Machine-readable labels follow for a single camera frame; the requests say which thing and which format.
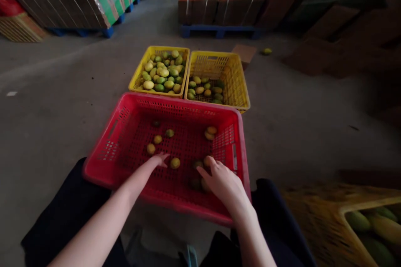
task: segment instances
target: gray floor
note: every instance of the gray floor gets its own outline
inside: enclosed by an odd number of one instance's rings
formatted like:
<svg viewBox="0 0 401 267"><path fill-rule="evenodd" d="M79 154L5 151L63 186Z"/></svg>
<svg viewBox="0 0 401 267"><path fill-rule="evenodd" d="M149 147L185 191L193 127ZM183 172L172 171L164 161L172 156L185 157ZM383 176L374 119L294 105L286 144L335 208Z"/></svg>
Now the gray floor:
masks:
<svg viewBox="0 0 401 267"><path fill-rule="evenodd" d="M243 119L252 188L260 177L300 184L333 180L339 168L399 166L399 133L367 114L375 98L367 77L311 78L286 67L280 58L297 43L287 35L184 40L177 0L143 0L109 40L69 35L17 44L0 39L0 265L23 266L21 239L75 162L88 155L147 46L231 51L237 43L273 49L269 57L256 55L245 72L251 109ZM10 91L18 93L6 96ZM201 258L219 228L139 203L124 235L133 224L144 224L148 247L174 253L154 238L160 231L152 218L195 246Z"/></svg>

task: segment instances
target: plastic crate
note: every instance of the plastic crate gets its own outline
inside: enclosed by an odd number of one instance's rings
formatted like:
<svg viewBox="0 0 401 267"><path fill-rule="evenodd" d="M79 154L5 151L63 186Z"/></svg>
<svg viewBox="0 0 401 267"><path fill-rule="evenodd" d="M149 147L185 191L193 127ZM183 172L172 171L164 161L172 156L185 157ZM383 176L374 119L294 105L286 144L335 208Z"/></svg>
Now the plastic crate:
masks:
<svg viewBox="0 0 401 267"><path fill-rule="evenodd" d="M151 55L153 55L153 54L162 55L162 53L164 51L171 53L171 51L173 51L173 50L177 50L180 53L180 55L182 55L183 59L186 60L186 64L184 66L185 72L184 72L184 77L183 77L183 83L181 86L181 92L179 94L167 94L167 93L153 92L153 91L146 91L146 90L136 90L136 88L141 85L140 80L142 77L142 71L145 70L145 65L150 60ZM128 89L133 92L148 93L148 94L155 94L155 95L182 99L183 95L184 95L185 80L186 80L186 76L188 73L189 55L190 55L189 48L169 47L169 46L149 46L146 49L146 52L143 55L139 65L134 73L134 76L132 77L132 79L128 85Z"/></svg>
<svg viewBox="0 0 401 267"><path fill-rule="evenodd" d="M232 106L244 113L251 107L248 90L246 88L244 71L238 54L230 52L193 51L185 85L185 97L187 99L188 84L191 76L207 76L211 86L221 79L225 83L223 90L223 104L217 106ZM212 97L196 95L196 101L211 102Z"/></svg>
<svg viewBox="0 0 401 267"><path fill-rule="evenodd" d="M160 127L152 126L154 120L160 121ZM213 141L204 136L208 126L218 129ZM172 138L164 136L167 129L175 131ZM167 165L171 158L180 158L181 166L176 170L157 167L141 197L156 205L232 226L229 213L217 197L189 187L191 179L200 178L192 167L193 162L212 154L239 176L250 198L242 118L232 108L127 92L86 159L84 177L117 189L150 158L146 146L155 135L163 136L163 141L156 145L156 153L171 154Z"/></svg>
<svg viewBox="0 0 401 267"><path fill-rule="evenodd" d="M375 266L344 214L401 202L401 191L330 184L291 189L284 199L319 266Z"/></svg>
<svg viewBox="0 0 401 267"><path fill-rule="evenodd" d="M0 33L13 42L41 42L48 36L27 13L0 17Z"/></svg>

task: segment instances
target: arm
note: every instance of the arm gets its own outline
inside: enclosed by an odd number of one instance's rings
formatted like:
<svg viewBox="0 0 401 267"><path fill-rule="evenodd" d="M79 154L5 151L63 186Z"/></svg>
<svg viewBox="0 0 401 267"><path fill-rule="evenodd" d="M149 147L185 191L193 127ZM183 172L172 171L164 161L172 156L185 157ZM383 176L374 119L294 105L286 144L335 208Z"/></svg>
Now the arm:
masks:
<svg viewBox="0 0 401 267"><path fill-rule="evenodd" d="M167 167L164 163L167 156L169 154L155 155L139 167L49 266L102 266L151 173L157 166Z"/></svg>
<svg viewBox="0 0 401 267"><path fill-rule="evenodd" d="M197 170L233 218L238 232L242 265L276 267L260 229L256 211L246 195L241 180L213 157L208 156L208 160L212 176L201 167L197 167Z"/></svg>

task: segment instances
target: yellow plastic crate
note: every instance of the yellow plastic crate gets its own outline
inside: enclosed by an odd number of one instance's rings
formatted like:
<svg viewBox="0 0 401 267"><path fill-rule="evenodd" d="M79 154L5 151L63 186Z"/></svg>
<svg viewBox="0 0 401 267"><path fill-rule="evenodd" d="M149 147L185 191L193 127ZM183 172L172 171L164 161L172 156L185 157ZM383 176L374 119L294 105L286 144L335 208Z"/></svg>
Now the yellow plastic crate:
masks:
<svg viewBox="0 0 401 267"><path fill-rule="evenodd" d="M188 95L188 84L191 76L206 76L210 78L211 86L216 80L221 79L225 88L223 90L223 104L232 106L244 113L251 107L248 90L246 88L244 71L238 54L230 52L193 51L185 85L185 97ZM211 102L213 97L195 95L196 101Z"/></svg>
<svg viewBox="0 0 401 267"><path fill-rule="evenodd" d="M181 92L179 94L167 94L167 93L161 93L161 92L153 92L153 91L146 91L146 90L136 90L137 87L141 85L140 80L142 77L142 71L145 70L145 65L146 63L150 60L150 57L154 55L162 55L164 51L167 51L168 53L171 53L171 51L177 50L180 55L183 57L183 60L186 61L185 64L185 72L183 76L183 83L181 85ZM166 97L172 97L172 98L179 98L182 99L184 96L184 86L188 74L188 66L189 66L189 55L190 55L190 50L189 48L181 48L181 47L170 47L170 46L149 46L143 55L135 73L134 76L132 77L128 89L133 92L140 92L140 93L149 93L149 94L154 94L154 95L161 95L161 96L166 96Z"/></svg>
<svg viewBox="0 0 401 267"><path fill-rule="evenodd" d="M0 17L0 33L13 42L41 42L48 36L27 13Z"/></svg>
<svg viewBox="0 0 401 267"><path fill-rule="evenodd" d="M286 190L282 194L318 266L377 267L344 215L401 203L401 191L327 184Z"/></svg>

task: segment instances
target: pallet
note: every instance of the pallet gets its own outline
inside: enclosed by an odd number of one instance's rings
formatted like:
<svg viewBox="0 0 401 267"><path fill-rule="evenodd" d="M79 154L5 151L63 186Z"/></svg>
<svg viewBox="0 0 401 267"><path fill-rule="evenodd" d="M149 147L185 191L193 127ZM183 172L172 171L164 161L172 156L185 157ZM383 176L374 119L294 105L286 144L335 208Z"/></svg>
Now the pallet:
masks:
<svg viewBox="0 0 401 267"><path fill-rule="evenodd" d="M135 0L134 3L131 3L127 9L125 10L125 13L130 13L134 10L134 4L139 4L140 0ZM113 24L121 24L125 21L125 13L119 16L117 21ZM96 33L96 32L101 32L104 37L106 38L111 38L114 29L113 26L105 29L105 28L100 28L100 29L80 29L80 28L47 28L47 30L51 31L54 33L56 36L63 36L68 32L76 32L79 36L81 37L86 37L89 35L89 33Z"/></svg>
<svg viewBox="0 0 401 267"><path fill-rule="evenodd" d="M217 25L181 25L181 36L189 38L191 31L216 31L216 38L222 39L227 31L248 31L252 32L252 40L258 40L263 28L253 26L217 26Z"/></svg>

